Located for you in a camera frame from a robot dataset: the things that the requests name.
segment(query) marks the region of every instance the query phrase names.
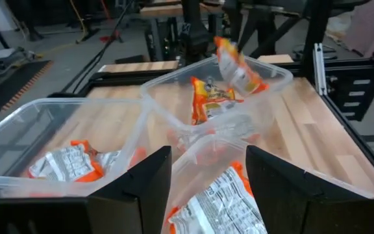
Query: nutrition label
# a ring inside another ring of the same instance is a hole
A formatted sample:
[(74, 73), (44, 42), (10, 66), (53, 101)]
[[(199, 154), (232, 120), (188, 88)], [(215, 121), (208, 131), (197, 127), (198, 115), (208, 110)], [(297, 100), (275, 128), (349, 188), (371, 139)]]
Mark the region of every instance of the nutrition label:
[(267, 233), (254, 198), (231, 167), (169, 222), (176, 233)]

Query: snack bag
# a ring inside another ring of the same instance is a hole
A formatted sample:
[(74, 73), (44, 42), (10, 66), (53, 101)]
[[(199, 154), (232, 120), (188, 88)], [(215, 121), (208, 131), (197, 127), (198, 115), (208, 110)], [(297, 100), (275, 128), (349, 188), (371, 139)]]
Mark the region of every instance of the snack bag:
[(47, 152), (29, 168), (29, 177), (55, 181), (92, 182), (103, 177), (97, 151), (87, 140), (72, 140), (71, 146)]
[(192, 125), (202, 124), (226, 112), (236, 103), (242, 102), (242, 100), (235, 100), (233, 89), (224, 91), (214, 85), (212, 80), (204, 82), (192, 77), (192, 85), (194, 89)]
[(167, 223), (171, 234), (267, 233), (243, 166), (236, 161), (186, 205), (172, 208)]
[(248, 96), (269, 88), (259, 73), (246, 64), (244, 56), (239, 54), (237, 48), (228, 39), (216, 36), (214, 43), (218, 47), (220, 73), (235, 91), (242, 96)]

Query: plastic bin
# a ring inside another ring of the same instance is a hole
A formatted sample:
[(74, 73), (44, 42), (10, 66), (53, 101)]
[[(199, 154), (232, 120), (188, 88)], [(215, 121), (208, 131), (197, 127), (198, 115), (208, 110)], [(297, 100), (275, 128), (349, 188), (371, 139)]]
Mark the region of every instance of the plastic bin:
[[(246, 57), (245, 60), (269, 84), (269, 90), (246, 97), (243, 103), (200, 125), (191, 125), (191, 77), (195, 76), (203, 81), (211, 79), (217, 87), (226, 90), (228, 83), (222, 79), (216, 57), (207, 58), (141, 86), (142, 96), (166, 119), (171, 146), (185, 151), (200, 137), (212, 133), (238, 137), (253, 143), (269, 129), (274, 117), (265, 97), (280, 92), (292, 80), (293, 75), (288, 70), (253, 58)], [(236, 93), (236, 99), (243, 97)]]
[[(246, 147), (248, 145), (249, 144), (243, 140), (227, 138), (220, 135), (207, 135), (197, 141), (175, 163), (173, 163), (173, 168), (171, 170), (171, 187), (166, 207), (166, 219), (163, 223), (162, 233), (169, 233), (170, 223), (168, 222), (168, 218), (174, 213), (174, 209), (182, 208), (189, 202), (191, 198), (199, 193), (202, 193), (203, 191), (206, 193), (210, 192), (209, 186), (234, 163), (239, 162), (243, 166), (242, 175), (245, 178), (248, 178), (245, 165)], [(317, 172), (311, 168), (303, 169), (311, 174), (314, 174), (347, 190), (351, 190), (366, 198), (374, 198), (374, 194), (360, 188), (356, 188), (336, 178), (330, 177), (329, 175), (322, 174), (321, 172)], [(214, 192), (213, 194), (218, 193), (213, 186), (211, 186), (211, 188)], [(221, 194), (222, 195), (220, 198), (216, 198), (217, 200), (229, 199), (229, 196), (226, 195), (227, 193), (221, 192)], [(225, 202), (229, 204), (228, 206), (215, 203), (215, 206), (218, 208), (216, 209), (217, 213), (212, 216), (214, 219), (209, 220), (209, 223), (217, 224), (223, 220), (230, 220), (232, 217), (232, 220), (234, 220), (234, 217), (237, 214), (234, 212), (232, 213), (227, 207), (231, 206), (231, 208), (234, 208), (236, 201), (237, 200), (228, 200), (228, 202)], [(214, 210), (211, 206), (206, 207), (206, 209), (207, 211)], [(227, 213), (229, 214), (229, 218), (223, 218), (223, 216)], [(200, 225), (205, 223), (203, 220), (201, 220), (202, 218), (202, 216), (196, 218), (196, 220), (200, 220)], [(263, 233), (263, 231), (261, 232), (260, 226), (258, 226), (256, 229), (252, 229), (252, 226), (249, 226), (247, 232)], [(224, 229), (221, 230), (220, 233), (233, 233), (233, 231), (226, 231)]]
[[(132, 158), (136, 150), (152, 153), (147, 117), (141, 101), (126, 99), (38, 99), (20, 107), (0, 122), (0, 198), (91, 194), (142, 160)], [(30, 165), (71, 140), (88, 140), (100, 152), (121, 152), (94, 182), (28, 177)]]

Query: clear plastic container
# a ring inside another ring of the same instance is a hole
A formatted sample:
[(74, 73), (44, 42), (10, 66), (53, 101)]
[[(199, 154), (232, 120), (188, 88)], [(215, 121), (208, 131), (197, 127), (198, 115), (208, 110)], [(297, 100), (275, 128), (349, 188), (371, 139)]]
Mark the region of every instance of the clear plastic container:
[[(220, 135), (207, 135), (191, 146), (173, 164), (171, 169), (171, 187), (166, 207), (166, 219), (163, 223), (162, 233), (169, 233), (171, 225), (169, 219), (173, 217), (175, 210), (183, 210), (183, 207), (185, 207), (186, 204), (189, 204), (188, 214), (193, 215), (190, 217), (191, 219), (187, 218), (189, 215), (184, 215), (183, 225), (191, 225), (191, 223), (194, 223), (194, 220), (198, 220), (199, 224), (196, 223), (196, 226), (201, 226), (203, 228), (206, 227), (205, 224), (207, 222), (205, 220), (207, 219), (208, 223), (211, 223), (213, 227), (219, 226), (220, 228), (223, 228), (220, 232), (215, 231), (214, 233), (235, 233), (233, 231), (226, 231), (232, 226), (229, 222), (234, 222), (234, 217), (240, 218), (241, 222), (238, 222), (238, 225), (240, 226), (245, 222), (244, 220), (249, 219), (251, 215), (246, 213), (247, 209), (244, 209), (243, 206), (241, 206), (237, 197), (229, 196), (229, 192), (226, 192), (226, 189), (229, 191), (229, 186), (223, 184), (223, 180), (220, 179), (222, 174), (224, 174), (228, 169), (231, 170), (234, 165), (237, 166), (238, 163), (242, 165), (242, 176), (246, 179), (248, 178), (245, 165), (246, 147), (248, 145), (249, 144), (243, 140), (227, 138)], [(351, 190), (366, 198), (374, 198), (374, 194), (368, 191), (356, 188), (310, 168), (304, 169), (311, 174), (334, 183), (335, 185)], [(240, 183), (236, 183), (234, 186), (237, 190), (241, 190), (239, 184)], [(206, 203), (205, 199), (203, 199), (203, 197), (206, 197), (203, 193), (211, 197), (218, 194), (218, 192), (220, 192), (221, 197), (218, 197), (219, 195), (217, 195), (215, 198), (216, 201), (210, 202), (211, 205)], [(199, 212), (196, 205), (191, 205), (193, 203), (193, 197), (201, 200), (200, 206), (202, 206), (202, 204), (207, 204), (205, 212)], [(224, 201), (225, 204), (220, 205), (220, 200)], [(209, 216), (209, 211), (217, 212)], [(254, 222), (254, 224), (255, 225), (248, 225), (248, 231), (244, 232), (265, 233), (262, 222)]]
[[(145, 123), (148, 110), (138, 100), (38, 99), (0, 122), (0, 198), (87, 196), (138, 163), (136, 150), (151, 154)], [(120, 151), (97, 181), (30, 179), (29, 167), (46, 152), (88, 140), (99, 152)]]
[[(243, 103), (236, 104), (227, 112), (200, 125), (191, 125), (191, 77), (203, 81), (211, 79), (217, 87), (228, 89), (228, 83), (220, 74), (216, 57), (207, 58), (141, 86), (142, 96), (166, 119), (171, 146), (183, 152), (200, 137), (212, 133), (238, 137), (252, 143), (270, 128), (274, 116), (266, 97), (280, 92), (290, 83), (293, 75), (288, 70), (253, 58), (246, 57), (245, 61), (269, 84), (269, 90), (244, 98)], [(236, 99), (243, 97), (236, 93)]]

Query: black floor mat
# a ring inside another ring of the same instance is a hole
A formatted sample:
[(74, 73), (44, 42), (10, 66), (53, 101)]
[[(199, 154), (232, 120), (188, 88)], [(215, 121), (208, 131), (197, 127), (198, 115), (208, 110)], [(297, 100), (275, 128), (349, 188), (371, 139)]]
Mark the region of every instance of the black floor mat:
[(22, 65), (0, 84), (0, 111), (10, 108), (52, 65), (52, 61)]

